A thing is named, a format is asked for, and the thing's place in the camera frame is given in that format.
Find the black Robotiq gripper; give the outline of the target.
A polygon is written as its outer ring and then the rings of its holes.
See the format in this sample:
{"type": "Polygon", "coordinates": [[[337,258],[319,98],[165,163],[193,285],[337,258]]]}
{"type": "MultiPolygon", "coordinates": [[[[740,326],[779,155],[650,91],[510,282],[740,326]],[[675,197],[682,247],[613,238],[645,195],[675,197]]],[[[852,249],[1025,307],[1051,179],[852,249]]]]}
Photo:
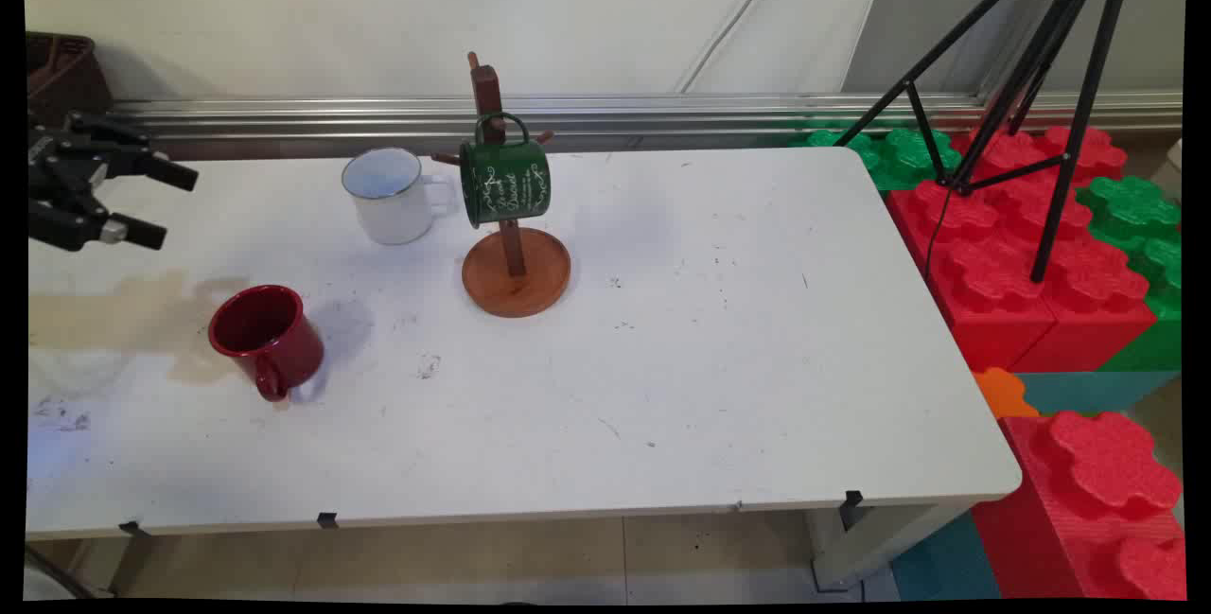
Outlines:
{"type": "Polygon", "coordinates": [[[115,177],[148,177],[191,191],[199,170],[153,148],[147,131],[107,115],[70,113],[65,134],[27,132],[27,235],[53,248],[79,252],[86,243],[133,243],[161,249],[167,230],[156,223],[109,212],[94,190],[115,177]]]}

